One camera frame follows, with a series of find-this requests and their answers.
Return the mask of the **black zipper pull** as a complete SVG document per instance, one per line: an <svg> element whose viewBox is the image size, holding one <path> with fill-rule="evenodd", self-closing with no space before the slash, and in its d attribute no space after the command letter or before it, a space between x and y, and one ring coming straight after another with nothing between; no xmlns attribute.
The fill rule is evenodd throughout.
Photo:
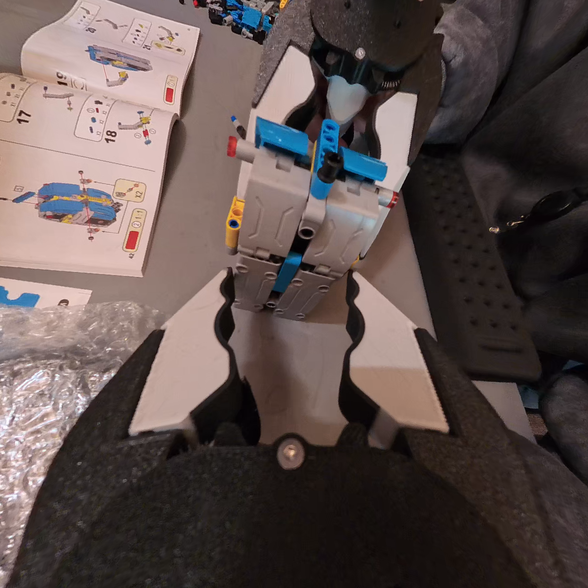
<svg viewBox="0 0 588 588"><path fill-rule="evenodd" d="M527 214L505 224L492 226L489 233L498 235L520 228L528 228L557 220L587 203L587 189L579 187L562 190L541 198Z"/></svg>

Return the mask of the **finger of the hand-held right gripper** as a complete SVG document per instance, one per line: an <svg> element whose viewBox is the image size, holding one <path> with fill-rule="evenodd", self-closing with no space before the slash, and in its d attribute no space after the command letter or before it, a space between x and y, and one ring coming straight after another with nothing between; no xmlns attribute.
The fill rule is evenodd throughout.
<svg viewBox="0 0 588 588"><path fill-rule="evenodd" d="M309 56L294 44L265 47L252 99L251 123L260 117L286 123L315 90Z"/></svg>
<svg viewBox="0 0 588 588"><path fill-rule="evenodd" d="M396 92L375 107L366 125L369 155L387 166L386 176L378 183L394 192L399 192L410 169L416 105L415 93Z"/></svg>

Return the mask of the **crumpled clear plastic bag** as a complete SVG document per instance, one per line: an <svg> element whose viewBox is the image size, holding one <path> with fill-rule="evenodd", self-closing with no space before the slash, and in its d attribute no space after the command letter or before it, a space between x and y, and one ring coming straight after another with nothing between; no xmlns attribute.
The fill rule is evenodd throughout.
<svg viewBox="0 0 588 588"><path fill-rule="evenodd" d="M136 302L1 305L1 587L66 435L168 314Z"/></svg>

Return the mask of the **blue toy brick vehicle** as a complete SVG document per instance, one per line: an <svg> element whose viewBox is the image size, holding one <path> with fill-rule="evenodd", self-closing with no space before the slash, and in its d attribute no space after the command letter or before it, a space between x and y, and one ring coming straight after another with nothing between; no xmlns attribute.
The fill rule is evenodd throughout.
<svg viewBox="0 0 588 588"><path fill-rule="evenodd" d="M398 193L379 185L387 165L339 145L339 130L326 119L312 143L257 117L253 142L229 137L228 156L251 165L226 220L235 307L305 320L364 256L380 212L397 203Z"/></svg>

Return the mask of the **pile of loose toy bricks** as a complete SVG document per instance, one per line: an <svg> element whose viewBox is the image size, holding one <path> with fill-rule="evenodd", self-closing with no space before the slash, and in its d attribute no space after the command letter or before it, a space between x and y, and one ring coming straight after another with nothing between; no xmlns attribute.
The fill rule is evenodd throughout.
<svg viewBox="0 0 588 588"><path fill-rule="evenodd" d="M194 8L207 10L212 25L263 45L278 16L290 1L189 1Z"/></svg>

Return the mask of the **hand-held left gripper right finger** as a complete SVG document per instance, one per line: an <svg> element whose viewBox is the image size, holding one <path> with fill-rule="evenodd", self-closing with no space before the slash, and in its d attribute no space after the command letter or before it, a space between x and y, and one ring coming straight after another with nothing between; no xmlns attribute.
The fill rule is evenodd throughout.
<svg viewBox="0 0 588 588"><path fill-rule="evenodd" d="M339 408L387 449L403 429L448 434L450 427L417 335L428 335L359 272L347 276L346 331Z"/></svg>

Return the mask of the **white instruction booklet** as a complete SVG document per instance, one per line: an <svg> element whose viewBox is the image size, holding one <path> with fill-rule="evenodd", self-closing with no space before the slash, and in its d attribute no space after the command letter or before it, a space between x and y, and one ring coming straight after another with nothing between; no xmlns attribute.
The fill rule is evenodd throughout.
<svg viewBox="0 0 588 588"><path fill-rule="evenodd" d="M77 1L1 73L1 266L142 277L201 30Z"/></svg>

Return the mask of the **person's grey sweatshirt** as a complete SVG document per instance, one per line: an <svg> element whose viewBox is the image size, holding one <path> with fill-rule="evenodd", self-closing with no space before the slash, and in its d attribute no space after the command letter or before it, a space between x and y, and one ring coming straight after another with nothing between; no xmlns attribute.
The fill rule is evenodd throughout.
<svg viewBox="0 0 588 588"><path fill-rule="evenodd" d="M526 2L510 68L463 154L498 225L587 189L587 1ZM562 580L587 587L587 203L497 240L536 349L577 363L544 375L539 411L556 454L538 486Z"/></svg>

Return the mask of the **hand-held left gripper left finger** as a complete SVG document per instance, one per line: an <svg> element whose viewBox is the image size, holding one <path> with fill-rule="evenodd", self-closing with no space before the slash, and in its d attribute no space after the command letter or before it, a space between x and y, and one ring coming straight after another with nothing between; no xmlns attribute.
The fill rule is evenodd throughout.
<svg viewBox="0 0 588 588"><path fill-rule="evenodd" d="M234 300L234 275L226 268L165 322L130 436L182 430L206 444L220 425L234 423L247 445L259 442L258 408L229 344Z"/></svg>

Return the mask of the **black dimpled pad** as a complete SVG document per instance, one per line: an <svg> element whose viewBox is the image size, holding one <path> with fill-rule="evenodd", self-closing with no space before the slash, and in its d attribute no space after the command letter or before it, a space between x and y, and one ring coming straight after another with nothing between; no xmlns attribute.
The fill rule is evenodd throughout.
<svg viewBox="0 0 588 588"><path fill-rule="evenodd" d="M402 197L441 347L474 380L536 381L537 351L458 153L423 149Z"/></svg>

